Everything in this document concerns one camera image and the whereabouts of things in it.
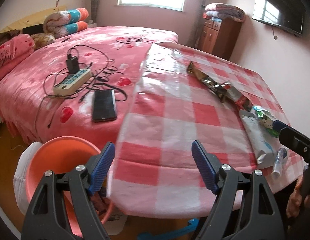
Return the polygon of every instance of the white tube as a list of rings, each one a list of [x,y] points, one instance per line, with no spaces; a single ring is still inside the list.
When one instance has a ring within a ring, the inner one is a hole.
[[[283,162],[285,153],[287,154],[287,151],[285,148],[281,148],[277,152],[277,156],[276,156],[274,166],[273,166],[273,172],[271,174],[273,179],[278,179],[282,175],[282,172],[283,172],[282,162]]]

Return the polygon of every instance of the red and white checkered tablecloth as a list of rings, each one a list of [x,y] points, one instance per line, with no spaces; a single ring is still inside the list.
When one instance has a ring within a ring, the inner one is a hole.
[[[186,72],[193,61],[217,82],[230,80],[255,105],[288,123],[264,80],[257,73],[179,44],[154,44],[142,65],[133,103],[116,143],[115,161],[108,175],[108,194],[126,214],[154,218],[206,216],[215,196],[205,188],[191,155],[199,139],[222,163],[251,173],[256,160],[238,110],[222,104],[214,93]],[[303,173],[302,158],[290,151],[283,176],[273,192]],[[236,196],[239,208],[242,192]]]

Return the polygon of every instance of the window sill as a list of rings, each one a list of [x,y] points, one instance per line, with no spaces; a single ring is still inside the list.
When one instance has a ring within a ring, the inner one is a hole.
[[[172,8],[172,7],[166,7],[166,6],[160,6],[160,5],[152,5],[152,4],[138,4],[138,3],[125,3],[125,4],[117,4],[114,5],[115,7],[120,7],[120,6],[144,6],[144,7],[156,7],[156,8],[162,8],[162,9],[169,9],[173,11],[178,11],[178,12],[185,12],[183,9],[177,9],[177,8]]]

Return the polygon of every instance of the orange bucket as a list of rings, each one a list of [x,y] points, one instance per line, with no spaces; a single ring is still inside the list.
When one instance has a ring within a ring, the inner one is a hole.
[[[55,174],[66,173],[80,164],[85,164],[91,156],[98,154],[100,154],[100,150],[95,145],[73,136],[58,137],[43,144],[27,169],[25,185],[28,202],[33,197],[45,171],[51,170]],[[72,232],[82,236],[74,208],[68,198],[64,199]],[[110,202],[107,212],[101,220],[103,224],[108,220],[113,208],[114,204]]]

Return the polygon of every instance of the floor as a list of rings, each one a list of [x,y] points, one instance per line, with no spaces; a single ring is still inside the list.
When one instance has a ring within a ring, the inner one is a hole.
[[[19,211],[14,194],[13,178],[18,160],[27,145],[20,136],[13,138],[5,124],[0,125],[0,206],[15,227],[21,231],[24,215]],[[166,233],[187,226],[188,219],[150,219],[128,217],[124,230],[112,240],[136,240],[137,235],[149,232],[153,235]],[[189,235],[178,238],[187,240]]]

